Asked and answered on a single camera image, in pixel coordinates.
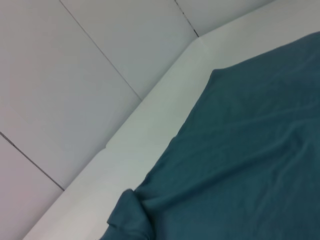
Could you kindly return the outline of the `teal blue t-shirt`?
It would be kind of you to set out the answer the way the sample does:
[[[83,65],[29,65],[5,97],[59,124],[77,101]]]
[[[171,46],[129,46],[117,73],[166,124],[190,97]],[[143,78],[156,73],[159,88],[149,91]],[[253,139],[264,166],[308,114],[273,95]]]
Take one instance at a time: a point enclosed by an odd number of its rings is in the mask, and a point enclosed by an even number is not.
[[[100,240],[320,240],[320,31],[214,70]]]

